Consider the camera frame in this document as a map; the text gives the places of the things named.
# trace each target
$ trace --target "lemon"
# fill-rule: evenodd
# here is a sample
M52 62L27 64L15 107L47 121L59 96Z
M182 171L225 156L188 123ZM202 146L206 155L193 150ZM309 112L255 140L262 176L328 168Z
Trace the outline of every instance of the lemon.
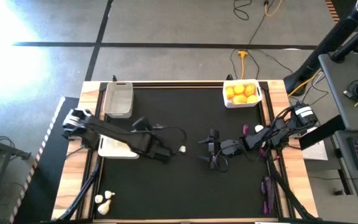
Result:
M236 85L235 87L234 87L234 94L236 94L236 95L240 95L241 93L243 93L244 92L244 86L243 85Z
M256 101L258 101L258 98L255 95L250 95L247 98L247 103L255 103Z
M253 84L247 85L246 90L244 91L246 96L255 94L255 86Z
M234 96L234 90L231 87L226 88L226 98L230 100Z
M247 102L247 97L244 95L237 95L237 96L234 96L234 98L233 98L233 103L235 103L235 104L246 103L246 102Z

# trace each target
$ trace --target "black mat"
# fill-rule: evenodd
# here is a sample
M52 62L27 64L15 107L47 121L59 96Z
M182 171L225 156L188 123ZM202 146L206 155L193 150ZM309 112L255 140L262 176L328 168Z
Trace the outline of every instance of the black mat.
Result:
M259 106L227 109L222 89L135 89L131 120L146 116L152 124L180 126L188 135L186 154L168 164L140 157L136 160L105 159L99 193L115 192L107 215L96 218L257 218L263 215L260 181L267 174L261 159L251 163L245 156L229 158L229 171L210 170L197 156L207 156L207 145L196 143L218 129L221 140L236 139L242 126L250 131L262 124ZM130 129L131 122L112 119L112 124ZM182 135L177 130L160 131L175 149Z
M32 176L29 188L15 216L14 223L50 220L68 147L68 140L62 136L62 124L68 112L77 105L77 98L66 97Z

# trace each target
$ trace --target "concrete floor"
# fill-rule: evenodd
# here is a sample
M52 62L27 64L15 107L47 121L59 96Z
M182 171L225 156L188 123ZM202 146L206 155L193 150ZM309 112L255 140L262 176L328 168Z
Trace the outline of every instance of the concrete floor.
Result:
M61 96L79 97L93 48L11 47L12 42L94 42L107 0L52 0L0 2L0 136L33 155L39 150L50 118ZM232 1L222 0L115 0L103 42L173 42L247 44L264 13L262 1L246 11L249 21L232 12ZM266 18L253 44L316 45L334 22L324 0L286 0L274 17ZM309 50L264 50L292 70L309 56ZM122 49L101 48L92 80L223 80L234 74L232 49ZM264 54L251 51L260 66L259 79L282 79L290 72ZM233 55L237 74L241 61ZM246 78L256 66L247 57ZM326 81L317 84L329 90ZM322 93L314 90L305 102ZM313 105L323 123L336 115L331 95ZM2 190L7 192L0 220L7 220L33 163L9 164ZM337 177L332 172L310 176ZM310 179L320 217L358 223L358 199L332 196L336 180Z

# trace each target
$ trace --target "wooden frame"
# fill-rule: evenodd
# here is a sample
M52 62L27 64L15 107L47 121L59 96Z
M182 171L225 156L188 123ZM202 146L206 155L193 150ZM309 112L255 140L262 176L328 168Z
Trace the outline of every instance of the wooden frame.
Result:
M284 108L289 106L287 94L285 92L284 82L282 80L261 80L268 83L270 98L272 101L273 112L278 114ZM148 81L148 82L133 82L133 83L194 83L200 84L200 86L189 86L189 88L195 87L205 87L205 83L221 83L221 80L211 80L211 81ZM96 101L98 99L100 82L84 82L84 85L81 90L81 98L78 103L79 108L89 109L92 113L96 109ZM270 123L269 111L267 109L266 97L262 102L265 114L265 121L267 124ZM100 118L104 118L103 111L100 114ZM299 146L299 142L291 139L290 144L292 146ZM73 141L69 144L68 152L70 153L80 146L80 140ZM286 147L283 150L283 158L285 161L285 167L287 172L288 181L290 188L293 193L296 195L298 200L305 206L305 208L314 216L318 216L316 206L314 204L313 194L310 189L310 183L308 175L306 172L305 163L303 161L303 155L300 150ZM94 162L96 161L97 152L93 153L93 160L91 169L93 169ZM57 199L55 202L54 210L52 213L52 218L58 218L66 208L71 204L77 193L81 189L81 180L85 168L85 159L86 151L80 151L76 154L70 156L66 161L63 168L63 174L60 181L60 186L57 194ZM275 162L276 168L280 172L280 166L278 161ZM280 194L280 202L282 205L283 216L289 217L289 210L287 205L287 198L283 193L283 190L278 186ZM84 199L84 207L82 217L86 218L88 216L88 211L90 208L90 202L92 200L91 193L93 189L90 189L86 194ZM95 220L96 223L150 223L150 222L274 222L277 221L276 218L225 218L225 219L185 219L185 220Z

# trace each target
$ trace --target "striped tape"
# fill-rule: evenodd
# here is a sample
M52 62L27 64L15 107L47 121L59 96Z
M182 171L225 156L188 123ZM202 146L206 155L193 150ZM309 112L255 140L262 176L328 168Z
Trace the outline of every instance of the striped tape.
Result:
M17 201L16 201L15 207L13 208L13 211L12 211L11 216L10 216L10 218L9 218L9 223L13 223L14 218L15 218L15 216L16 216L16 214L17 214L17 211L19 210L19 207L20 207L20 205L22 204L22 200L23 200L23 198L24 198L25 192L26 192L27 189L29 188L29 185L30 185L32 176L34 175L34 172L35 172L35 170L36 170L36 168L37 168L37 166L38 166L38 162L39 162L39 160L41 159L41 155L42 155L42 153L43 153L43 151L44 151L44 148L45 148L45 145L46 145L46 143L47 143L47 141L48 141L49 135L50 135L50 133L52 132L53 125L54 125L55 122L56 122L56 118L57 118L57 116L59 115L60 109L62 108L63 103L64 103L65 100L66 100L66 98L62 97L62 98L60 99L60 101L59 101L59 104L57 105L57 108L56 108L56 110L55 110L55 114L53 115L52 121L51 121L51 123L49 124L49 128L48 128L48 130L47 130L47 134L44 136L44 140L43 140L42 143L41 143L41 147L40 147L40 149L38 150L37 155L35 156L35 160L34 160L32 166L31 166L30 172L29 172L29 174L28 174L28 176L27 176L27 178L26 178L26 180L25 180L24 190L22 190L22 191L20 192L20 196L19 196L19 198L18 198Z
M325 0L325 1L326 1L327 6L328 6L329 13L331 14L331 16L334 19L334 22L338 23L339 22L339 16L336 13L336 10L335 10L333 2L331 2L331 0Z

